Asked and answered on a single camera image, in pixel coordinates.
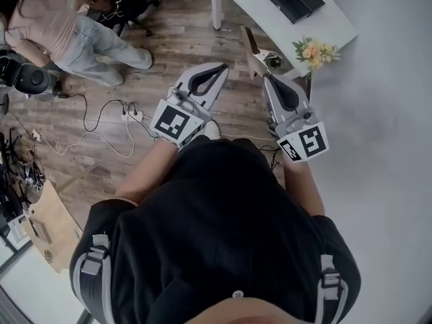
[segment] white button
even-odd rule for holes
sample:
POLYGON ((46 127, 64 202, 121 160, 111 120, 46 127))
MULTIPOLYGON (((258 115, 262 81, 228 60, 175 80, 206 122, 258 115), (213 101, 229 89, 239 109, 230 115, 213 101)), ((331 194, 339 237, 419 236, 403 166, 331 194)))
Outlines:
POLYGON ((244 293, 241 290, 236 290, 233 294, 233 298, 243 298, 244 293))

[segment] backpack strap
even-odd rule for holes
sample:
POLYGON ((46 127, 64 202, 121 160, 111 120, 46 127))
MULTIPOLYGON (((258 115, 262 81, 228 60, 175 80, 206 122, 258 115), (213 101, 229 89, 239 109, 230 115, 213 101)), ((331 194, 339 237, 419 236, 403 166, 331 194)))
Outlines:
POLYGON ((101 324, 115 324, 111 307, 111 257, 106 234, 93 236, 93 245, 77 260, 72 285, 76 297, 101 324))
POLYGON ((315 324, 322 324, 325 304, 329 301, 338 301, 336 314, 331 324, 337 324, 345 307, 348 298, 348 285, 340 278, 340 273, 335 269, 333 256, 330 254, 321 255, 321 279, 318 282, 317 314, 315 324))

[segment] person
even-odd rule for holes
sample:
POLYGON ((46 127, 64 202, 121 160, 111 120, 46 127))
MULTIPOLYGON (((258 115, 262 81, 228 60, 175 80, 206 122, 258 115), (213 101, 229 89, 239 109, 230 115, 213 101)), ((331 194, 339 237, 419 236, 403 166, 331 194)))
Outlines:
POLYGON ((339 322, 358 296, 358 268, 307 163, 285 157, 283 170, 286 190, 251 141, 220 139, 213 121, 180 152, 158 139, 115 198, 91 208, 71 262, 75 293, 78 259, 106 234, 113 323, 339 322), (323 254, 348 287, 324 310, 323 254))
POLYGON ((84 0, 0 0, 5 41, 17 53, 39 67, 52 60, 58 67, 78 76, 115 86, 122 75, 112 66, 98 62, 106 55, 134 68, 152 66, 150 52, 135 49, 114 31, 77 11, 84 0))

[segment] white cable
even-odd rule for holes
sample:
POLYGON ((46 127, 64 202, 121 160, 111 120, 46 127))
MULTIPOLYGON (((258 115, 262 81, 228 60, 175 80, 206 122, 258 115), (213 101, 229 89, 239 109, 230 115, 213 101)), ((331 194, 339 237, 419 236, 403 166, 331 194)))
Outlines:
POLYGON ((274 139, 270 139, 270 138, 258 138, 258 137, 254 137, 254 136, 234 136, 232 134, 221 134, 221 136, 225 136, 225 137, 238 137, 238 138, 254 138, 254 139, 259 139, 259 140, 270 140, 272 142, 274 142, 274 139))
POLYGON ((55 149, 54 149, 54 148, 51 146, 51 144, 49 144, 49 141, 45 138, 45 136, 44 136, 43 134, 40 134, 40 135, 45 139, 45 142, 47 142, 47 144, 48 144, 48 146, 51 148, 51 150, 54 151, 54 152, 55 152, 56 154, 58 154, 59 156, 63 156, 64 154, 66 154, 66 151, 68 151, 68 149, 69 149, 71 146, 77 146, 77 145, 79 145, 79 144, 81 143, 81 140, 82 140, 82 139, 83 139, 87 134, 92 134, 93 136, 99 136, 99 137, 101 137, 101 138, 103 139, 103 141, 106 142, 107 145, 111 148, 111 150, 114 151, 117 155, 119 155, 119 156, 121 156, 121 157, 123 157, 123 158, 125 158, 125 159, 128 159, 128 158, 130 158, 130 157, 132 156, 132 154, 134 153, 134 150, 135 150, 135 140, 134 140, 134 137, 132 137, 132 135, 131 135, 130 132, 129 132, 128 120, 126 120, 126 131, 128 132, 129 137, 132 139, 132 152, 130 153, 129 156, 125 156, 125 155, 119 153, 117 150, 114 149, 114 146, 112 146, 111 144, 109 144, 108 140, 106 140, 105 137, 104 137, 102 134, 97 134, 97 133, 94 133, 94 132, 86 132, 86 133, 84 133, 84 134, 81 136, 81 138, 80 138, 80 140, 78 141, 78 143, 76 143, 76 144, 71 144, 71 145, 67 145, 66 148, 65 148, 65 150, 64 150, 63 152, 61 152, 61 143, 60 143, 60 142, 56 142, 56 143, 55 143, 55 149))
POLYGON ((3 55, 3 56, 0 57, 0 59, 3 59, 4 57, 7 59, 7 65, 6 65, 6 68, 3 70, 3 72, 6 72, 7 68, 9 67, 9 64, 11 62, 11 58, 7 57, 6 55, 3 55))
POLYGON ((119 8, 120 8, 120 3, 122 2, 122 0, 117 0, 116 2, 115 2, 115 4, 117 5, 117 8, 115 9, 115 11, 113 12, 113 13, 110 13, 108 16, 104 16, 104 15, 102 15, 103 16, 103 19, 101 20, 101 22, 103 22, 104 20, 110 20, 110 19, 112 19, 112 18, 114 18, 114 16, 117 16, 117 17, 119 17, 119 18, 121 18, 121 17, 123 17, 124 16, 124 13, 123 12, 118 12, 118 10, 119 10, 119 8))

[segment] flower bouquet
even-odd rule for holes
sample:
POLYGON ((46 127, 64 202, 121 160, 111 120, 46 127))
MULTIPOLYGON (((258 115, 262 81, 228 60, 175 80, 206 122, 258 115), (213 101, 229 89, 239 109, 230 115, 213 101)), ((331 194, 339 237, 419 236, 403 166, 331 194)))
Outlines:
POLYGON ((308 61, 311 71, 319 70, 325 62, 340 60, 339 48, 329 43, 321 43, 312 37, 303 37, 303 40, 292 44, 296 48, 297 60, 308 61))

